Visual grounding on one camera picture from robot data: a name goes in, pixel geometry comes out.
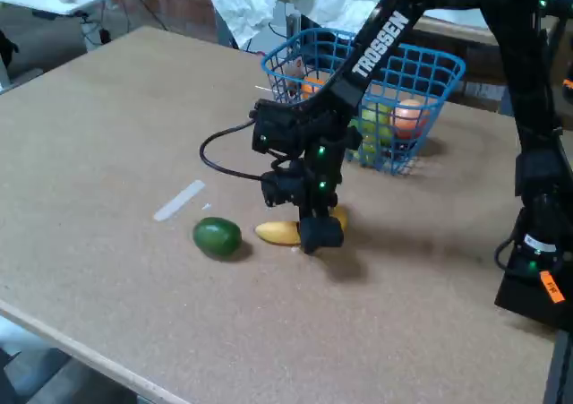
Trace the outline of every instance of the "orange fruit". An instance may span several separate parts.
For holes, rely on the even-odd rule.
[[[308,83],[316,83],[322,86],[324,84],[324,80],[317,79],[316,77],[306,76],[304,77],[304,82],[301,83],[301,99],[305,100],[310,98],[316,92],[318,92],[321,88],[319,86],[313,86]]]
[[[421,110],[422,105],[420,101],[416,101],[415,99],[406,99],[396,106],[394,116],[390,120],[398,138],[418,138],[422,135],[423,128],[428,122],[430,115],[430,110]],[[400,108],[400,106],[419,108]]]

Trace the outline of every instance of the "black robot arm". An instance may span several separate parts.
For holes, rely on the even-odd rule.
[[[544,58],[546,38],[538,23],[539,3],[540,0],[380,0],[356,35],[353,53],[316,95],[293,105],[265,99],[257,102],[252,112],[252,148],[261,153],[274,152],[278,157],[273,170],[263,175],[263,196],[269,206],[284,202],[298,206],[305,252],[311,253],[320,246],[342,245],[342,230],[338,221],[329,217],[329,208],[338,201],[336,187],[342,179],[344,152],[357,149],[361,142],[361,135],[348,124],[373,76],[387,65],[400,40],[423,12],[432,8],[481,9],[500,44],[523,148],[517,158],[516,194],[522,196],[524,210],[512,236],[519,235],[529,243],[546,243],[537,245],[535,252],[539,247],[551,248],[556,239],[567,234],[565,222],[569,221],[565,218],[571,215],[564,198],[570,194],[573,179],[562,153],[560,123],[553,110]],[[568,8],[567,3],[549,0],[545,11]],[[287,161],[288,169],[282,168],[280,164]],[[558,222],[563,223],[557,227],[560,229],[546,229],[546,221],[558,214],[554,211],[559,212]],[[554,258],[550,254],[540,261],[546,264]]]

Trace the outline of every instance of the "blue basket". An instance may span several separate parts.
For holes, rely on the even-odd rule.
[[[354,34],[323,28],[304,30],[262,60],[277,102],[308,99],[353,50]],[[375,74],[351,125],[363,135],[349,160],[403,173],[422,148],[444,101],[466,70],[448,53],[400,44],[386,68]]]

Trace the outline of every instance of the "wooden table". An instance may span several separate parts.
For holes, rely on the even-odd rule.
[[[541,20],[542,28],[547,29],[548,33],[551,33],[556,23],[557,19],[551,16]],[[420,18],[418,23],[414,26],[414,29],[487,46],[498,45],[497,39],[495,39],[492,32],[486,28],[460,25],[458,23],[434,19],[433,17],[424,16]]]
[[[3,95],[0,313],[158,404],[541,402],[553,334],[493,304],[512,120],[447,104],[412,175],[346,164],[345,246],[308,257],[252,232],[295,208],[198,158],[256,86],[258,58],[143,29]],[[261,173],[250,138],[208,154]],[[240,225],[242,262],[194,246],[207,215]]]

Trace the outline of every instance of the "banana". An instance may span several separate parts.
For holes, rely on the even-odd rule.
[[[300,245],[301,237],[298,235],[296,222],[267,222],[254,229],[259,238],[272,245]]]
[[[346,232],[346,228],[348,228],[348,211],[340,205],[337,205],[332,211],[330,212],[330,216],[333,218],[337,218],[340,222],[340,227],[342,228],[342,232]]]
[[[335,207],[330,212],[330,216],[337,218],[342,227],[342,231],[346,231],[348,226],[348,213],[344,207]],[[301,237],[298,235],[298,222],[266,222],[255,228],[254,232],[260,239],[272,245],[301,244]]]

